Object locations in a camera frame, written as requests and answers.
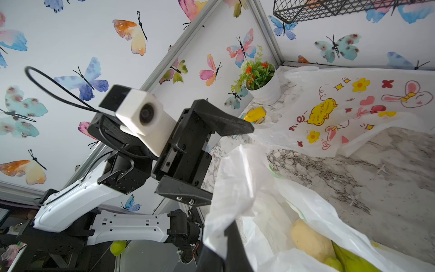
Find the yellow flower print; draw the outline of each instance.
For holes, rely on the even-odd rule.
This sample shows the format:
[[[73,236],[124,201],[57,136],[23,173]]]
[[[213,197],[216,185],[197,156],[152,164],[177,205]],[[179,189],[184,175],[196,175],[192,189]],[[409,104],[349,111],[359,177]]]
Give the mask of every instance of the yellow flower print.
[[[320,132],[315,132],[314,130],[310,132],[310,135],[307,136],[307,140],[310,144],[316,142],[320,137]]]
[[[352,84],[352,86],[355,87],[353,91],[354,92],[365,91],[367,90],[368,85],[370,85],[370,80],[365,80],[365,77],[363,77],[362,79]]]

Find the potato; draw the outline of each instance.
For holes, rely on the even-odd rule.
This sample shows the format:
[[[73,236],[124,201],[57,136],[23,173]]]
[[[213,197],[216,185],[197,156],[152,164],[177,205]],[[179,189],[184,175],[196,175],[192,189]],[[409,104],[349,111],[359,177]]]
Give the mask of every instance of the potato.
[[[329,257],[335,258],[334,248],[330,239],[310,228],[304,221],[298,219],[290,231],[296,247],[319,262],[325,262]]]

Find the bunny drawing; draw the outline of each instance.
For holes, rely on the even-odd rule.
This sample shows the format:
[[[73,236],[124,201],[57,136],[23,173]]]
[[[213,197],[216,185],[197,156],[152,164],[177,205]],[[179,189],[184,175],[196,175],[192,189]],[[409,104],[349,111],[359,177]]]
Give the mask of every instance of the bunny drawing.
[[[429,104],[434,99],[434,96],[429,92],[420,92],[420,84],[417,81],[411,80],[406,82],[405,96],[385,94],[382,96],[383,101],[400,101],[402,106],[407,108],[421,107]]]

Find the white flower pot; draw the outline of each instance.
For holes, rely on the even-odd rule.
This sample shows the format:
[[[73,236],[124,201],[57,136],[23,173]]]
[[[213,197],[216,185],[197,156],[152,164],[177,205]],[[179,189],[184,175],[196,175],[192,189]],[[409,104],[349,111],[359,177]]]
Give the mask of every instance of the white flower pot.
[[[263,87],[257,90],[249,90],[254,98],[258,99],[263,105],[272,105],[281,97],[281,88],[279,86],[278,76],[274,74],[272,79]]]

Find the wall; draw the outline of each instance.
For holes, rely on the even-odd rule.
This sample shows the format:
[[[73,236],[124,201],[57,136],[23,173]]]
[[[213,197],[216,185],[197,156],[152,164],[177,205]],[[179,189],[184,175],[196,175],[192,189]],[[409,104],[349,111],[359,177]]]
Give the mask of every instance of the wall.
[[[49,188],[61,189],[74,173],[75,166],[80,165],[89,155],[88,144],[95,140],[81,133],[78,127],[81,122],[90,121],[94,114],[67,106],[43,93],[27,79],[23,72],[24,67],[34,66],[51,77],[62,77],[77,76],[73,70],[79,72],[77,68],[79,66],[81,73],[89,79],[89,74],[86,74],[85,70],[91,59],[97,58],[101,75],[97,77],[98,73],[94,72],[94,77],[96,80],[105,80],[107,83],[92,81],[94,77],[91,77],[91,85],[100,88],[103,92],[94,90],[93,98],[89,93],[81,96],[82,99],[87,100],[89,105],[97,107],[105,96],[104,90],[114,84],[140,88],[165,56],[169,46],[173,45],[183,33],[185,27],[183,24],[190,22],[177,0],[152,2],[70,0],[69,3],[63,1],[63,9],[54,12],[52,7],[58,2],[62,0],[46,0],[46,3],[51,4],[51,7],[46,7],[42,1],[1,0],[0,10],[4,14],[4,17],[0,19],[6,19],[0,24],[0,30],[21,32],[10,32],[18,38],[18,42],[12,48],[5,46],[10,43],[7,40],[8,37],[0,34],[0,47],[7,52],[5,54],[1,51],[7,64],[2,63],[0,58],[0,64],[3,64],[3,67],[0,67],[2,79],[0,80],[0,97],[6,95],[7,90],[16,93],[20,93],[19,90],[23,91],[23,99],[30,98],[27,102],[30,102],[31,106],[27,108],[27,111],[23,109],[25,101],[15,101],[14,106],[18,107],[18,113],[30,113],[36,121],[25,121],[33,125],[34,129],[23,130],[19,123],[24,121],[23,119],[15,121],[12,116],[0,116],[0,122],[2,122],[0,125],[0,168],[3,172],[0,174],[0,180],[23,187],[31,186],[32,189],[40,191]],[[189,6],[187,14],[190,18],[196,16],[200,6]],[[137,24],[137,10],[140,11],[140,20],[148,41],[146,41],[145,53],[136,47],[133,51],[138,54],[133,54],[131,44],[138,44],[138,41],[143,38],[142,30],[138,26],[132,29],[133,40],[127,41],[120,37],[112,21],[127,20]],[[180,55],[179,60],[185,60],[188,70],[182,75],[183,82],[178,81],[174,84],[173,81],[163,82],[162,85],[152,90],[152,93],[162,101],[165,110],[174,119],[177,120],[181,111],[190,107],[193,100],[200,98],[208,98],[211,103],[232,115],[238,116],[241,113],[252,96],[243,97],[239,109],[224,105],[225,101],[232,96],[228,94],[231,92],[230,85],[240,74],[235,58],[230,57],[227,47],[238,45],[235,37],[240,35],[243,41],[251,28],[253,28],[254,35],[252,46],[262,45],[264,59],[271,60],[270,53],[265,46],[266,43],[260,35],[250,10],[242,8],[241,15],[236,18],[234,7],[224,2],[220,3],[204,23],[204,27]],[[206,86],[206,81],[200,79],[199,75],[201,70],[211,70],[207,65],[208,54],[213,56],[216,67],[219,62],[223,65],[219,69],[217,80],[211,86]],[[38,75],[35,75],[35,78],[62,98],[73,100],[51,82]],[[87,88],[83,82],[82,85],[76,85],[75,82],[64,79],[58,79],[58,82],[69,87],[76,96],[80,95],[78,86],[82,86],[82,91],[86,91]],[[10,101],[13,100],[14,94],[9,95],[8,98]],[[0,109],[11,111],[3,103]],[[13,134],[8,132],[11,129],[14,130]],[[29,135],[22,137],[23,131]],[[219,137],[215,135],[209,148],[218,139]],[[45,169],[32,160],[28,150],[32,150],[37,161]],[[162,198],[154,195],[156,186],[157,182],[149,179],[145,186],[134,192],[135,203],[142,204],[139,212],[152,213],[160,203]],[[122,196],[106,204],[118,206],[122,203],[125,205],[130,196]]]
[[[268,16],[273,16],[273,0],[260,0]],[[435,54],[433,42],[435,30],[435,2],[399,6],[394,12],[393,8],[386,10],[362,11],[359,13],[338,15],[335,17],[298,22],[291,30],[295,39],[290,40],[281,34],[276,36],[276,41],[284,55],[285,60],[297,61],[298,56],[303,56],[311,63],[333,64],[349,67],[390,67],[388,52],[396,52],[403,58],[392,57],[394,68],[407,67],[413,69],[419,64],[430,61],[420,69],[435,68]],[[270,27],[276,26],[269,20]],[[361,36],[355,43],[359,50],[354,60],[344,57],[335,58],[327,62],[321,51],[315,46],[316,41],[330,40],[333,35],[335,42],[341,37],[350,34]]]

